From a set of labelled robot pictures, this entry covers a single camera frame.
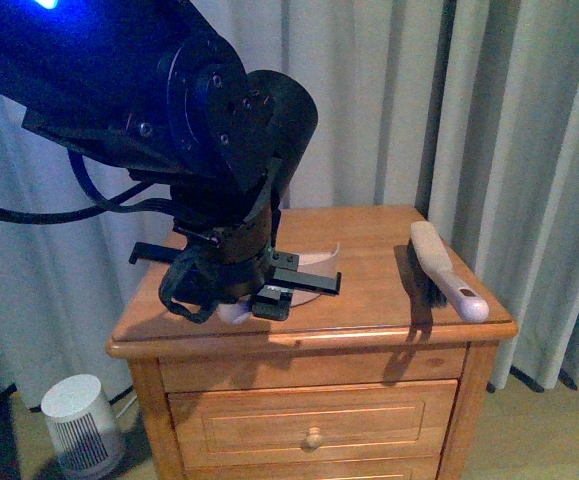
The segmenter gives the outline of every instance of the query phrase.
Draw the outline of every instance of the blue light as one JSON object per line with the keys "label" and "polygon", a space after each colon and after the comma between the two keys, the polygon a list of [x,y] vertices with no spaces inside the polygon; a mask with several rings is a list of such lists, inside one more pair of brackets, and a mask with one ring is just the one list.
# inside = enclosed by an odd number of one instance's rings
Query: blue light
{"label": "blue light", "polygon": [[36,3],[39,3],[47,10],[51,10],[52,8],[56,7],[56,5],[58,4],[58,0],[36,0]]}

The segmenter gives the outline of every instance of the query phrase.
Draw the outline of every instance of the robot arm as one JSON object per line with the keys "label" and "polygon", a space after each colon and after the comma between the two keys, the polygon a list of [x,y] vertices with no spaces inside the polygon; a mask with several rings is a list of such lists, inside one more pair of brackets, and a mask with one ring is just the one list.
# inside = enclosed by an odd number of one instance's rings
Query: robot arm
{"label": "robot arm", "polygon": [[[28,108],[24,128],[69,149],[97,213],[173,217],[184,251],[137,244],[132,255],[171,264],[167,308],[201,323],[251,295],[254,314],[284,320],[293,288],[337,294],[340,276],[299,274],[297,256],[275,250],[280,198],[317,124],[306,90],[246,74],[188,0],[54,4],[0,0],[0,93]],[[126,168],[141,188],[169,185],[171,200],[105,199],[82,155]]]}

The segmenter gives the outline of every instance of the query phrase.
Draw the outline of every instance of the bedside table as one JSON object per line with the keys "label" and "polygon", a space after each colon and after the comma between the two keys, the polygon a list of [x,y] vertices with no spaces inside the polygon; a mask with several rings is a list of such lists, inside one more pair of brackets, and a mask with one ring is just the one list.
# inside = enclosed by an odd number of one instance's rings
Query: bedside table
{"label": "bedside table", "polygon": [[453,252],[488,321],[426,305],[407,248],[418,220],[409,206],[283,212],[278,248],[340,242],[343,274],[340,296],[285,322],[195,325],[160,304],[167,267],[151,266],[107,352],[129,362],[161,480],[460,478],[498,342],[517,326]]}

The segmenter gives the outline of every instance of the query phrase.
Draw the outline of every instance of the white curtain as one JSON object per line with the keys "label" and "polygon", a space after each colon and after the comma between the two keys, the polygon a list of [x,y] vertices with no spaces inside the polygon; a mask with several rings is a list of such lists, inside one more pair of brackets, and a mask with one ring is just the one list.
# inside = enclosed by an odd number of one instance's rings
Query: white curtain
{"label": "white curtain", "polygon": [[[522,324],[493,383],[512,364],[545,387],[563,366],[579,382],[579,2],[194,3],[248,71],[283,71],[318,105],[285,206],[429,208]],[[0,205],[87,204],[64,151],[18,129],[17,108],[0,98]],[[105,192],[126,185],[91,167]],[[103,345],[144,271],[126,264],[133,242],[168,228],[157,215],[0,223],[0,383],[29,406],[79,371],[126,388]]]}
{"label": "white curtain", "polygon": [[[66,150],[22,130],[23,113],[0,96],[0,206],[90,206]],[[123,171],[90,163],[105,193],[133,184]],[[133,242],[162,241],[168,223],[136,214],[53,226],[0,222],[0,390],[15,383],[35,407],[52,385],[76,373],[98,376],[110,397],[127,389],[125,363],[108,357],[104,344],[144,273],[144,265],[127,262]]]}
{"label": "white curtain", "polygon": [[579,2],[483,5],[458,2],[430,219],[522,326],[493,384],[579,384]]}

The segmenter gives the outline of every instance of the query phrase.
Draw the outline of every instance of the white fan heater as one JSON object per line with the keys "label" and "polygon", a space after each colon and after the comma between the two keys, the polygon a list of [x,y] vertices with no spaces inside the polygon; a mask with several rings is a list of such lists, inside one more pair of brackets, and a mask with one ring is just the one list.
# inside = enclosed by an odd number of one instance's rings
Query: white fan heater
{"label": "white fan heater", "polygon": [[98,480],[113,470],[125,451],[100,380],[75,375],[57,383],[40,404],[69,480]]}

